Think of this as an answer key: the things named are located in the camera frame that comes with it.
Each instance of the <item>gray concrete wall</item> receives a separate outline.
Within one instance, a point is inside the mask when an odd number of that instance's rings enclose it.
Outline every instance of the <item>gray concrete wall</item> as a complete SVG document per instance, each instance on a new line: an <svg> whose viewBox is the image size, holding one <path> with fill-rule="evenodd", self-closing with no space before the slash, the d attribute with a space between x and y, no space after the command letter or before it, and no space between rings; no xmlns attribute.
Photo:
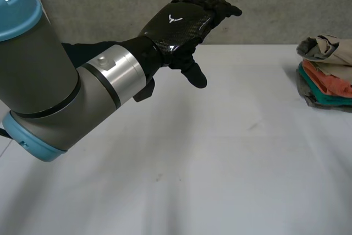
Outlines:
<svg viewBox="0 0 352 235"><path fill-rule="evenodd" d="M122 41L170 0L42 0L60 38L67 42ZM206 43L297 43L330 33L352 37L351 0L228 0L241 18L227 19Z"/></svg>

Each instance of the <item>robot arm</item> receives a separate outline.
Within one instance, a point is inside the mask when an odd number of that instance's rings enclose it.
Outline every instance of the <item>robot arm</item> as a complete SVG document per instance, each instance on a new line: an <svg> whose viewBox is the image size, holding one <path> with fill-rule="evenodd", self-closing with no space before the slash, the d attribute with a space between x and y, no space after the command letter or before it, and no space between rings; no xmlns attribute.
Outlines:
<svg viewBox="0 0 352 235"><path fill-rule="evenodd" d="M38 0L0 0L0 100L11 109L5 130L49 162L132 97L151 96L162 66L205 87L192 54L231 15L241 11L224 0L176 0L134 39L69 45L59 42Z"/></svg>

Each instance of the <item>white table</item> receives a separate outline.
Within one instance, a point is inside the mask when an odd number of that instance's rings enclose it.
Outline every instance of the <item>white table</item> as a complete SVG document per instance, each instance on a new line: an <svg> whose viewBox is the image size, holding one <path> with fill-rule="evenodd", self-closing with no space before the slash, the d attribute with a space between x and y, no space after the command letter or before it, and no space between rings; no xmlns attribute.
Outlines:
<svg viewBox="0 0 352 235"><path fill-rule="evenodd" d="M352 114L306 106L295 46L195 58L206 89L162 69L150 99L52 163L11 142L0 234L352 234Z"/></svg>

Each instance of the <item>folded clothes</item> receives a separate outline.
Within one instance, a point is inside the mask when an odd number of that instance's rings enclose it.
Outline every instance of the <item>folded clothes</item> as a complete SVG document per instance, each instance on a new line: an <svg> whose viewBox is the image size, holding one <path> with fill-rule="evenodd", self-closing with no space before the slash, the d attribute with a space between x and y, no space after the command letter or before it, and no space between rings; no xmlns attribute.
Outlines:
<svg viewBox="0 0 352 235"><path fill-rule="evenodd" d="M326 106L352 106L352 99L347 99L345 97L340 96L327 96L324 95L320 89L313 83L313 81L309 78L309 76L304 72L302 64L298 67L299 73L302 75L304 80L307 82L308 86L312 90L314 97L317 102L326 105Z"/></svg>
<svg viewBox="0 0 352 235"><path fill-rule="evenodd" d="M314 62L325 75L333 75L352 84L352 40L319 35L301 42L297 53Z"/></svg>
<svg viewBox="0 0 352 235"><path fill-rule="evenodd" d="M325 75L307 59L303 60L302 66L304 72L324 95L352 98L352 87L348 81L333 75Z"/></svg>
<svg viewBox="0 0 352 235"><path fill-rule="evenodd" d="M343 112L352 113L352 106L326 106L318 103L316 98L314 97L311 88L308 86L308 83L299 73L298 69L296 71L296 83L299 95L305 99L308 106L323 110L339 110Z"/></svg>

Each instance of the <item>light blue cap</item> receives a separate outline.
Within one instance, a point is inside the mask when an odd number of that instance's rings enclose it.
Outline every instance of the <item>light blue cap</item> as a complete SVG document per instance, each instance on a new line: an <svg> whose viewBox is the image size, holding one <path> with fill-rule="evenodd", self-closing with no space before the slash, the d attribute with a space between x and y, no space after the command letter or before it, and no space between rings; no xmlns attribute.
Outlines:
<svg viewBox="0 0 352 235"><path fill-rule="evenodd" d="M39 0L0 0L0 41L33 28L42 16Z"/></svg>
<svg viewBox="0 0 352 235"><path fill-rule="evenodd" d="M28 130L23 128L12 116L7 113L2 121L7 133L18 142L27 152L43 162L51 162L67 151L58 150L41 139L34 136Z"/></svg>

